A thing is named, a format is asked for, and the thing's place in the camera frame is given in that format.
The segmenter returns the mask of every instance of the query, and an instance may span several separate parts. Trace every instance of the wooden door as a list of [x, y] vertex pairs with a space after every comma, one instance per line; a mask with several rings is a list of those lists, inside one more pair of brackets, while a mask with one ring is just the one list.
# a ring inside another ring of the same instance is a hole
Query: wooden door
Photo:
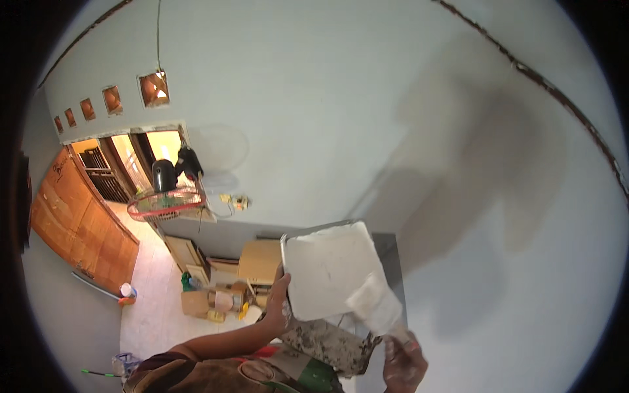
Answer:
[[131, 282], [140, 241], [120, 222], [64, 147], [31, 208], [31, 227], [66, 262], [117, 294]]

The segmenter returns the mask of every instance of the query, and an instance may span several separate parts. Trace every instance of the hand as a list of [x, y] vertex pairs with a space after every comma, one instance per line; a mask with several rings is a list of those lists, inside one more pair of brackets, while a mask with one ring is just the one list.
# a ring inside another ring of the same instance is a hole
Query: hand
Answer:
[[262, 320], [272, 330], [275, 337], [279, 337], [291, 329], [292, 310], [286, 297], [290, 283], [291, 275], [284, 274], [284, 267], [280, 263], [267, 301], [267, 314]]
[[412, 340], [405, 346], [395, 337], [384, 337], [386, 358], [382, 376], [387, 384], [386, 393], [413, 393], [424, 379], [428, 362], [415, 335], [410, 333], [410, 336]]

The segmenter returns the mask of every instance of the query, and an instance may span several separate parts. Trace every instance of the paint bucket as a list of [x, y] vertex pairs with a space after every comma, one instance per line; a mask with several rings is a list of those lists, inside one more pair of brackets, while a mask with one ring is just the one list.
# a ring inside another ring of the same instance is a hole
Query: paint bucket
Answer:
[[138, 291], [136, 291], [135, 288], [131, 286], [131, 284], [125, 282], [120, 286], [120, 294], [123, 297], [134, 298], [138, 295]]

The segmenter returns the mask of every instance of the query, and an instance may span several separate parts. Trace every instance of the person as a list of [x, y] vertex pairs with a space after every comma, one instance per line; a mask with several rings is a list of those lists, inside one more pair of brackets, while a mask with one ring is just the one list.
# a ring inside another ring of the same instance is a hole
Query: person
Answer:
[[[291, 329], [286, 295], [290, 281], [290, 274], [284, 274], [280, 266], [261, 321], [193, 338], [145, 360], [126, 380], [123, 392], [342, 393], [330, 366], [287, 346], [269, 345]], [[426, 373], [428, 362], [415, 335], [411, 336], [406, 346], [384, 337], [386, 393], [414, 392]]]

